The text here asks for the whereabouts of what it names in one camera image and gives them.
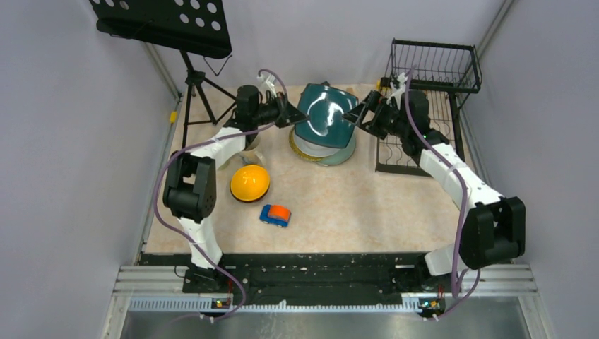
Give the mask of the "teal square plate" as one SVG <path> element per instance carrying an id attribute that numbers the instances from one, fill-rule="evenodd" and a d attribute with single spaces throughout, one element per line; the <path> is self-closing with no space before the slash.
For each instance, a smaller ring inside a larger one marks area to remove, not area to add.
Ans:
<path id="1" fill-rule="evenodd" d="M 308 115 L 308 120 L 295 124 L 295 133 L 317 145 L 345 148 L 355 125 L 345 120 L 343 114 L 357 104 L 355 95 L 332 86 L 313 102 L 299 99 L 297 108 Z"/>

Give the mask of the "blue orange toy car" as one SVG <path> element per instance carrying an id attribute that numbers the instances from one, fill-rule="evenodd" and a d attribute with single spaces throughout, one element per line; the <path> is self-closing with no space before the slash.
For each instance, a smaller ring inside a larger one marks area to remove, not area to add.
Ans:
<path id="1" fill-rule="evenodd" d="M 291 216 L 291 211 L 284 206 L 266 204 L 262 208 L 259 220 L 269 225 L 286 228 L 289 225 Z"/>

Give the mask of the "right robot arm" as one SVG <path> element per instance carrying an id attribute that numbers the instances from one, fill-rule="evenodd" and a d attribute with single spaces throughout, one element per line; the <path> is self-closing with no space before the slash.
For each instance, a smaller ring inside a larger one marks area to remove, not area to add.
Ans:
<path id="1" fill-rule="evenodd" d="M 458 275 L 524 255 L 524 202 L 499 193 L 462 161 L 448 138 L 432 127 L 424 92 L 409 90 L 386 99 L 373 90 L 343 118 L 380 140 L 399 138 L 403 152 L 441 185 L 459 210 L 454 242 L 425 254 L 414 272 L 421 290 L 434 290 L 443 275 Z"/>

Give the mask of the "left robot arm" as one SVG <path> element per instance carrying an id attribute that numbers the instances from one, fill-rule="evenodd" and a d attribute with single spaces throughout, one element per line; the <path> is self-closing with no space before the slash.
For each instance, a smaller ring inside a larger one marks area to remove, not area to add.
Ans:
<path id="1" fill-rule="evenodd" d="M 220 266 L 223 256 L 215 238 L 211 214 L 217 203 L 217 169 L 246 150 L 258 134 L 276 126 L 285 128 L 307 120 L 307 114 L 289 103 L 283 92 L 262 95 L 254 85 L 238 88 L 232 116 L 206 141 L 182 148 L 163 167 L 157 186 L 162 202 L 180 228 L 169 229 L 189 243 L 191 259 L 185 292 L 217 292 L 234 280 Z"/>

